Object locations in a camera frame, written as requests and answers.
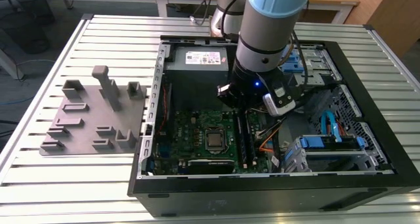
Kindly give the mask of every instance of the white table leg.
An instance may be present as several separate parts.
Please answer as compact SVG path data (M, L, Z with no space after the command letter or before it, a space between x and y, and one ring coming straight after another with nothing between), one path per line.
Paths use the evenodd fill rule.
M12 76L13 79L22 79L24 74L20 72L18 68L16 67L16 64L10 60L10 58L6 56L6 54L0 50L0 65L4 68L4 70L8 72L8 74Z
M168 16L168 11L165 8L167 3L168 3L167 0L156 0L159 17L167 17Z
M343 24L351 12L351 9L353 9L353 5L342 5L341 9L338 10L335 14L331 24Z

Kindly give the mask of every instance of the robotic arm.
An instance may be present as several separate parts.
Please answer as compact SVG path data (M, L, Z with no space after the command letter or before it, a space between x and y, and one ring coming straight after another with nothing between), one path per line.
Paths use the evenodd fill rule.
M302 92L287 86L278 65L306 2L246 0L230 84L218 88L226 105L247 109L263 102L271 116L294 109Z

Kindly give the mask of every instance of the gray fixture plate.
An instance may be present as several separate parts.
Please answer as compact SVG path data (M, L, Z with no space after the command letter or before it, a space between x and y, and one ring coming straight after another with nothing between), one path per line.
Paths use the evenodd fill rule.
M107 99L104 99L100 91L101 87L97 85L82 86L82 90L77 90L80 98L72 98L70 100L64 97L58 112L53 119L50 129L57 127L57 121L77 121L80 118L82 121L78 125L65 125L64 128L69 132L69 135L54 136L52 138L46 133L45 141L41 145L40 154L44 156L48 155L76 155L76 154L117 154L117 153L133 153L135 144L140 140L140 125L143 118L143 108L144 108L144 96L145 96L145 87L140 87L141 93L137 94L137 97L128 97L127 86L117 86L119 89L119 102L121 110L117 112L112 111ZM69 107L68 104L74 106L74 103L85 103L86 109L64 111L62 108ZM108 133L97 133L96 127L112 127L113 131ZM115 135L117 130L120 130L121 135L127 136L128 130L132 132L132 137L135 141L133 146L125 146L121 148L123 143L115 141ZM105 145L100 149L94 149L92 146L93 140L105 140L112 143L112 148ZM44 150L45 142L48 143L52 140L58 140L64 145L61 149L48 149Z

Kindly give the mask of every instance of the blue cable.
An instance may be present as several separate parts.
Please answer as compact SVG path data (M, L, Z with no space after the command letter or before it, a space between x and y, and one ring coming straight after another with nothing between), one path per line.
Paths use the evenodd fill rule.
M326 135L326 116L329 118L330 131L335 137L335 141L341 142L342 140L339 137L338 124L335 123L335 117L330 110L325 110L321 116L321 133Z
M4 103L0 103L0 105L13 105L13 104L18 104L18 103L21 103L21 102L25 102L25 101L28 101L28 100L33 99L33 97L34 97L34 96L32 96L32 97L30 97L30 98L28 98L28 99L18 100L18 101L4 102Z

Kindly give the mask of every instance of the motherboard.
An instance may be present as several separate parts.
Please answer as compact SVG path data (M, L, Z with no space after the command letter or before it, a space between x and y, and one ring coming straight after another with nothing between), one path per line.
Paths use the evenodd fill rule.
M159 145L155 171L164 175L184 174L197 167L197 173L206 172L207 163L211 169L219 167L220 172L228 167L234 173L267 172L264 154L255 157L252 166L240 162L235 114L234 111L176 111L171 143ZM258 114L250 112L246 116L248 130L255 134L260 127Z

